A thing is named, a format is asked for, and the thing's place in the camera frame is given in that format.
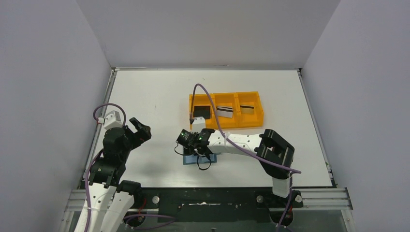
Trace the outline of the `blue leather card holder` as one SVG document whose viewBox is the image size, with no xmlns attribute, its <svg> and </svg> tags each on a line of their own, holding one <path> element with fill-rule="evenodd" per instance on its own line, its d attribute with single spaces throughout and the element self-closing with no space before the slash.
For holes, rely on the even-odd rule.
<svg viewBox="0 0 410 232">
<path fill-rule="evenodd" d="M 183 148 L 183 165 L 191 164 L 205 164 L 205 163 L 214 163 L 217 162 L 217 155 L 209 155 L 209 159 L 205 156 L 198 156 L 198 153 L 194 148 Z"/>
</svg>

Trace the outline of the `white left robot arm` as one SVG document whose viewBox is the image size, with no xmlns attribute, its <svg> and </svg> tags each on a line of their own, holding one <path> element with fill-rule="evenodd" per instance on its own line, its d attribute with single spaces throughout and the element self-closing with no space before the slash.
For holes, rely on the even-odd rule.
<svg viewBox="0 0 410 232">
<path fill-rule="evenodd" d="M 132 206 L 146 201 L 139 182 L 123 180 L 127 159 L 134 149 L 151 139 L 151 128 L 132 117 L 127 125 L 107 129 L 102 149 L 87 169 L 86 199 L 76 232 L 115 232 Z"/>
</svg>

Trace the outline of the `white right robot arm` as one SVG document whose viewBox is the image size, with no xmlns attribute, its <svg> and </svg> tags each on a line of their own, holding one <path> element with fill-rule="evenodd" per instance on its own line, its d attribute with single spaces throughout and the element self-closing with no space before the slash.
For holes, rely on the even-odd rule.
<svg viewBox="0 0 410 232">
<path fill-rule="evenodd" d="M 276 131 L 265 129 L 259 134 L 228 134 L 215 129 L 191 132 L 183 129 L 176 143 L 183 155 L 197 155 L 208 160 L 213 154 L 229 153 L 255 158 L 272 178 L 272 193 L 287 198 L 291 192 L 291 176 L 299 174 L 291 168 L 295 148 Z"/>
</svg>

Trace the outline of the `black card in tray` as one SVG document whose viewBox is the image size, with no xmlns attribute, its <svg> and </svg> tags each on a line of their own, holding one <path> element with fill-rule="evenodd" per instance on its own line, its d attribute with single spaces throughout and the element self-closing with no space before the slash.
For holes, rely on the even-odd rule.
<svg viewBox="0 0 410 232">
<path fill-rule="evenodd" d="M 195 105 L 193 107 L 193 114 L 192 116 L 195 117 L 203 117 L 204 119 L 211 118 L 211 106 L 209 105 Z"/>
</svg>

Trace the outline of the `silver striped card middle compartment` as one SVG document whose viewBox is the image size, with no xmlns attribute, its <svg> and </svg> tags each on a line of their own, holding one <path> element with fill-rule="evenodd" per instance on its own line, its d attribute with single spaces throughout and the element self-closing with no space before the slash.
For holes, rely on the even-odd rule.
<svg viewBox="0 0 410 232">
<path fill-rule="evenodd" d="M 217 116 L 225 118 L 233 118 L 234 110 L 232 107 L 217 106 Z"/>
</svg>

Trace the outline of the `yellow three-compartment plastic tray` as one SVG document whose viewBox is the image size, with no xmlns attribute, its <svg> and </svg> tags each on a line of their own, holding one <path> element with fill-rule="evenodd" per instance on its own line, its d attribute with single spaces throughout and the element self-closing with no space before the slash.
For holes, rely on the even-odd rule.
<svg viewBox="0 0 410 232">
<path fill-rule="evenodd" d="M 259 92 L 211 93 L 210 97 L 215 112 L 206 94 L 189 96 L 192 117 L 203 117 L 206 128 L 217 129 L 216 120 L 223 129 L 256 128 L 264 124 L 264 111 Z"/>
</svg>

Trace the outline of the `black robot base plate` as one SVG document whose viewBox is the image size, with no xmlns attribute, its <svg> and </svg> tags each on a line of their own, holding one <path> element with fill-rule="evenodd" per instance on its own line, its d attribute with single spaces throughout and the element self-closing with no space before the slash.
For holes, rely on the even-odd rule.
<svg viewBox="0 0 410 232">
<path fill-rule="evenodd" d="M 157 221 L 169 222 L 280 222 L 288 226 L 293 211 L 304 206 L 302 194 L 292 190 L 279 197 L 269 187 L 240 188 L 143 188 L 127 214 L 166 215 Z"/>
</svg>

